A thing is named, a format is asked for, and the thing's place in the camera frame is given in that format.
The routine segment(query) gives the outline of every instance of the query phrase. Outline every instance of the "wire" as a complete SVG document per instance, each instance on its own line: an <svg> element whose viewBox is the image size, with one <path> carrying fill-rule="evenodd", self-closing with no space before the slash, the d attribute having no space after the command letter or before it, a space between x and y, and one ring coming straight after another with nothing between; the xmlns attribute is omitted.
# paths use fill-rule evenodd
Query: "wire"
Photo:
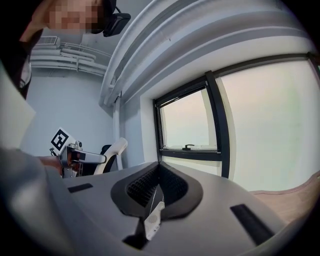
<svg viewBox="0 0 320 256"><path fill-rule="evenodd" d="M155 200L156 193L157 193L157 190L155 190L155 192L154 192L154 196L153 196L153 199L152 199L152 204L151 204L149 215L151 214L152 206L154 205L154 200Z"/></svg>
<svg viewBox="0 0 320 256"><path fill-rule="evenodd" d="M51 156L54 156L54 157L57 156L57 154L54 152L54 148L53 147L50 148L50 152L51 152Z"/></svg>

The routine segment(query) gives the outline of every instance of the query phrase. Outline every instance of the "black slot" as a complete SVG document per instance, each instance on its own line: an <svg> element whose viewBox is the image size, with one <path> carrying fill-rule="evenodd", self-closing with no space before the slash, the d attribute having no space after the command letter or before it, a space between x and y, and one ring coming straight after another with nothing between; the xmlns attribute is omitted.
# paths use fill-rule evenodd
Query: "black slot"
<svg viewBox="0 0 320 256"><path fill-rule="evenodd" d="M68 187L68 190L69 190L70 193L74 193L74 192L78 192L78 191L81 191L81 190L90 189L92 187L93 186L90 183L85 183L85 184L81 184L81 185L78 185L78 186Z"/></svg>
<svg viewBox="0 0 320 256"><path fill-rule="evenodd" d="M230 209L257 246L274 235L246 205L239 204Z"/></svg>

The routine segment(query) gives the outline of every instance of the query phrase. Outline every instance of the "window latch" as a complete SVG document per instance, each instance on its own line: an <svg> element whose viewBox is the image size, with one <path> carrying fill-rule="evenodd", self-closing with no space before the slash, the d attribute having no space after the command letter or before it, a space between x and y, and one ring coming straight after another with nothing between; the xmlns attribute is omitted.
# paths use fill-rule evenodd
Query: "window latch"
<svg viewBox="0 0 320 256"><path fill-rule="evenodd" d="M194 146L194 145L193 144L187 144L187 145L185 145L185 147L182 148L182 150L191 150L191 148L188 147L188 146Z"/></svg>

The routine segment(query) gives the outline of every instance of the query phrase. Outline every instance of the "cable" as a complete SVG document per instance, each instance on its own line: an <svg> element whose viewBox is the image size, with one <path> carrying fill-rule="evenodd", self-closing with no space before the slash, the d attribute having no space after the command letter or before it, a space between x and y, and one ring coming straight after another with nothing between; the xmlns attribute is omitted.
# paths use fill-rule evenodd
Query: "cable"
<svg viewBox="0 0 320 256"><path fill-rule="evenodd" d="M151 208L150 208L150 213L149 213L149 215L151 214L152 206L154 205L154 200L155 200L156 193L157 193L157 190L155 190L155 192L154 192L154 196L153 196L153 199L152 199L152 204L151 204Z"/></svg>

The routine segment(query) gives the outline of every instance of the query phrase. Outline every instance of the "wooden floor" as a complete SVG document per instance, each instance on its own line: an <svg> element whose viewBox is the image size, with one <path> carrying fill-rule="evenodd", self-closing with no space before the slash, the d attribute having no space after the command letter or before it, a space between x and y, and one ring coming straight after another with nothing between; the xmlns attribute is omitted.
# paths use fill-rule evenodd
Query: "wooden floor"
<svg viewBox="0 0 320 256"><path fill-rule="evenodd" d="M284 191L252 191L287 224L308 213L320 194L320 171L304 184Z"/></svg>

